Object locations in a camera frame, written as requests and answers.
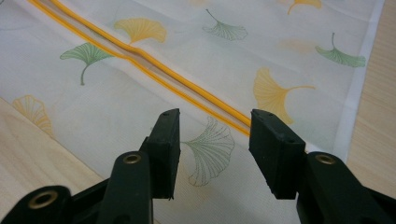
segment yellow ginkgo leaf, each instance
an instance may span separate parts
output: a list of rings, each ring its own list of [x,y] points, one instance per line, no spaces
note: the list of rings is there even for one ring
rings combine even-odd
[[[43,102],[37,100],[32,95],[25,95],[14,100],[12,106],[51,138],[54,137],[50,118],[47,115]]]
[[[311,5],[316,8],[321,8],[321,1],[320,0],[294,0],[294,4],[290,6],[288,15],[290,14],[290,11],[293,7],[295,7],[298,4],[306,4],[306,5]]]
[[[313,41],[302,39],[283,39],[278,42],[277,46],[281,49],[288,49],[301,54],[315,52],[316,44]]]
[[[166,38],[166,30],[159,22],[144,18],[116,21],[114,28],[124,30],[131,37],[130,44],[146,38],[162,43]]]
[[[271,78],[269,69],[263,67],[257,71],[257,76],[254,80],[253,93],[257,100],[259,109],[274,113],[286,124],[292,124],[293,119],[286,111],[285,101],[289,91],[297,88],[314,89],[315,87],[298,86],[284,89]]]

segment wooden table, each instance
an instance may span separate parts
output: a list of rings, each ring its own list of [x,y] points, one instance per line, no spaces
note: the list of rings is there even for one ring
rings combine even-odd
[[[361,183],[396,198],[396,2],[378,26],[347,165]],[[77,193],[102,178],[0,99],[0,218],[26,193],[64,185]]]

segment yellow stripe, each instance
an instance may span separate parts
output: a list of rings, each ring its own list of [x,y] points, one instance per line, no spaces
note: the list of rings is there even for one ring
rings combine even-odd
[[[175,80],[177,80],[178,82],[182,83],[183,85],[185,85],[186,87],[188,87],[192,91],[195,91],[196,93],[198,93],[199,95],[204,97],[206,100],[208,100],[212,104],[214,104],[217,107],[221,108],[223,111],[227,112],[228,114],[230,114],[234,118],[240,120],[241,122],[246,124],[248,127],[250,127],[250,119],[248,117],[246,117],[244,114],[242,114],[241,112],[239,112],[236,109],[232,108],[231,106],[227,105],[226,103],[221,101],[219,98],[217,98],[216,96],[214,96],[210,92],[205,91],[201,87],[199,87],[199,86],[195,85],[194,83],[188,81],[186,78],[184,78],[183,76],[179,75],[178,73],[176,73],[175,71],[173,71],[172,69],[170,69],[169,67],[164,65],[163,63],[159,62],[158,60],[156,60],[154,57],[152,57],[151,55],[149,55],[148,53],[146,53],[142,49],[134,48],[134,47],[132,47],[130,45],[127,45],[127,44],[123,43],[122,41],[119,41],[116,37],[106,33],[105,31],[103,31],[102,29],[98,28],[97,26],[95,26],[94,24],[90,23],[89,21],[86,21],[84,18],[80,17],[78,14],[76,14],[75,12],[70,10],[68,7],[66,7],[65,5],[60,3],[59,1],[57,1],[57,0],[50,0],[50,1],[57,8],[59,8],[61,11],[63,11],[64,13],[66,13],[67,15],[72,17],[73,19],[81,22],[82,24],[84,24],[85,26],[89,27],[90,29],[94,30],[99,35],[104,36],[106,39],[108,39],[109,41],[111,41],[115,45],[119,46],[120,48],[135,52],[137,54],[140,54],[143,58],[145,58],[146,60],[148,60],[149,62],[154,64],[156,67],[158,67],[161,70],[163,70],[168,76],[174,78]]]
[[[144,74],[146,74],[147,76],[151,77],[152,79],[154,79],[155,81],[157,81],[158,83],[163,85],[166,89],[172,91],[173,93],[175,93],[178,96],[182,97],[183,99],[185,99],[186,101],[190,102],[191,104],[193,104],[193,105],[197,106],[198,108],[204,110],[206,113],[212,115],[213,117],[215,117],[217,119],[220,119],[221,121],[229,124],[230,126],[234,127],[239,132],[249,136],[249,132],[246,129],[244,129],[243,127],[241,127],[240,125],[238,125],[238,124],[234,123],[233,121],[223,117],[221,114],[219,114],[216,111],[210,109],[209,107],[201,104],[200,102],[198,102],[197,100],[195,100],[194,98],[192,98],[191,96],[186,94],[185,92],[178,90],[177,88],[175,88],[171,84],[167,83],[166,81],[164,81],[160,77],[157,77],[150,70],[148,70],[146,67],[144,67],[142,64],[138,63],[135,59],[133,59],[131,57],[128,57],[128,56],[125,56],[125,55],[122,55],[120,53],[117,53],[116,51],[114,51],[112,49],[109,49],[106,46],[103,46],[102,44],[100,44],[99,42],[97,42],[96,40],[91,38],[90,36],[88,36],[88,35],[84,34],[83,32],[81,32],[78,28],[76,28],[75,26],[73,26],[69,22],[65,21],[64,19],[62,19],[61,17],[59,17],[58,15],[56,15],[55,13],[50,11],[50,9],[48,9],[46,6],[44,6],[44,4],[40,3],[39,0],[28,0],[28,1],[31,4],[33,4],[35,7],[40,9],[42,12],[44,12],[46,15],[48,15],[51,18],[53,18],[55,21],[59,22],[62,26],[64,26],[65,28],[67,28],[71,32],[75,33],[76,35],[80,36],[81,38],[85,39],[86,41],[92,43],[97,48],[102,49],[105,52],[107,52],[107,53],[109,53],[109,54],[111,54],[111,55],[113,55],[115,57],[127,60],[128,62],[132,63],[134,66],[139,68]]]

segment green ginkgo leaf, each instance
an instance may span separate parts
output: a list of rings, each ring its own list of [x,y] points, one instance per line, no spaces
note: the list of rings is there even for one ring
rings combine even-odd
[[[195,158],[195,170],[189,177],[194,186],[204,186],[210,179],[219,176],[230,163],[234,140],[230,128],[208,117],[208,123],[201,135],[183,142],[190,147]]]
[[[212,34],[216,35],[219,37],[222,37],[224,39],[228,40],[241,40],[244,39],[247,35],[248,32],[243,26],[233,26],[229,25],[226,23],[223,23],[221,21],[218,21],[207,9],[206,10],[209,15],[215,19],[217,24],[214,27],[203,27],[203,30]]]
[[[319,46],[316,46],[315,49],[317,52],[323,57],[343,65],[351,66],[351,67],[364,67],[366,65],[366,58],[363,56],[351,56],[345,54],[341,50],[337,49],[334,45],[334,33],[332,33],[332,49],[326,50]]]
[[[77,46],[70,49],[61,55],[61,59],[79,59],[82,60],[86,66],[81,72],[81,86],[84,84],[84,73],[85,70],[93,63],[96,63],[102,59],[113,57],[112,55],[104,52],[103,50],[97,48],[91,43],[85,43],[83,45]]]

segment brass grommet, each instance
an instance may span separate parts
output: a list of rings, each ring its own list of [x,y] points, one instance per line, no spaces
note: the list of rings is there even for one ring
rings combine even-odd
[[[47,190],[40,192],[29,201],[29,208],[39,209],[53,203],[58,198],[58,192],[55,190]]]
[[[134,164],[142,160],[142,157],[139,155],[128,155],[124,157],[123,161],[127,164]]]
[[[335,164],[335,159],[333,159],[332,157],[330,157],[328,155],[318,154],[317,156],[315,156],[315,159],[317,159],[317,161],[320,161],[320,162],[328,164],[328,165]]]

